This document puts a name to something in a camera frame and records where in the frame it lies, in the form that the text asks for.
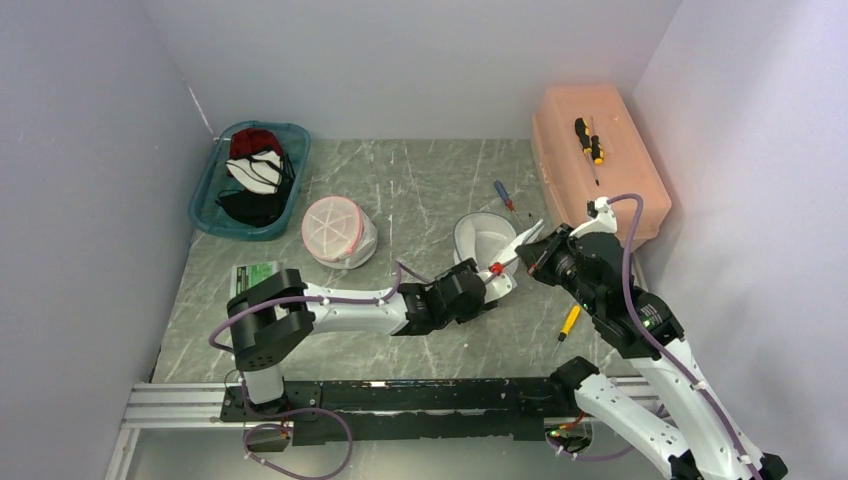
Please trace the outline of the white mesh blue zip laundry bag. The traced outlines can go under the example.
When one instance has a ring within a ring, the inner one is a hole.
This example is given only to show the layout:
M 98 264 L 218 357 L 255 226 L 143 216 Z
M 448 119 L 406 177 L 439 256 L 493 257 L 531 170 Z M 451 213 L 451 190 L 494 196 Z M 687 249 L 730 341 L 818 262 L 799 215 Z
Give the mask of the white mesh blue zip laundry bag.
M 508 271 L 514 277 L 518 269 L 515 248 L 537 240 L 544 224 L 543 219 L 533 221 L 527 230 L 517 233 L 513 225 L 500 215 L 489 212 L 466 214 L 453 229 L 454 261 L 460 263 L 474 259 L 484 282 L 490 275 L 489 267 L 496 262 L 509 264 Z M 501 298 L 486 295 L 487 300 Z

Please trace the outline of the pink zip mesh laundry bag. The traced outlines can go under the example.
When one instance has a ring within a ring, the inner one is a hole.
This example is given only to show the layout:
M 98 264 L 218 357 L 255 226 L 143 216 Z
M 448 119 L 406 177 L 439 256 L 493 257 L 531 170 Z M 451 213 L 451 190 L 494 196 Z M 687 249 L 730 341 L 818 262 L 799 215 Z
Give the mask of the pink zip mesh laundry bag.
M 363 265 L 373 256 L 378 240 L 370 217 L 342 196 L 327 196 L 311 204 L 302 220 L 301 236 L 317 262 L 337 270 Z

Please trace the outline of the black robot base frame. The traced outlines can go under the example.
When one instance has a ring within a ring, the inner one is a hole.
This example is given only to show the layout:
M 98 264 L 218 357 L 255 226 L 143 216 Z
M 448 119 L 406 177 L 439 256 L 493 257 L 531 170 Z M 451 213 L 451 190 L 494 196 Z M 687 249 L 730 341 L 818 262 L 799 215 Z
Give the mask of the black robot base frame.
M 247 405 L 226 389 L 224 423 L 288 422 L 296 446 L 328 442 L 509 437 L 542 439 L 546 425 L 575 417 L 576 390 L 598 368 L 574 357 L 547 377 L 292 381 L 282 399 Z

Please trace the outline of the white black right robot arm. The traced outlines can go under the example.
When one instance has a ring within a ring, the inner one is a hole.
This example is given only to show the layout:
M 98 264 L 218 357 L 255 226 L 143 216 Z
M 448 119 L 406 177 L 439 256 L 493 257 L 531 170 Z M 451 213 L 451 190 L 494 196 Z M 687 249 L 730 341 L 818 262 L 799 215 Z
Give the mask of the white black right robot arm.
M 783 459 L 756 447 L 733 421 L 699 368 L 668 305 L 636 285 L 629 251 L 613 233 L 576 236 L 560 225 L 516 239 L 528 275 L 560 286 L 590 315 L 594 329 L 653 388 L 669 421 L 621 393 L 598 367 L 576 357 L 552 374 L 557 411 L 580 410 L 607 424 L 666 479 L 783 479 Z

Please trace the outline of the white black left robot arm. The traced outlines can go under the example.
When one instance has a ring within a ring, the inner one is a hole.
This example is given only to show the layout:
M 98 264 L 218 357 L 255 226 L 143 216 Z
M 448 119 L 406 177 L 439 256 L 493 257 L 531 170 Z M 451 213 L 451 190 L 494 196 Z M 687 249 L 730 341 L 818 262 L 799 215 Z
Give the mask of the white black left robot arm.
M 302 279 L 284 269 L 232 297 L 227 321 L 210 337 L 213 347 L 229 331 L 227 350 L 234 357 L 248 395 L 248 407 L 264 420 L 279 417 L 287 406 L 282 361 L 308 336 L 372 332 L 423 336 L 450 323 L 462 324 L 497 307 L 514 290 L 501 265 L 481 271 L 465 260 L 432 281 L 402 282 L 383 290 L 340 290 Z

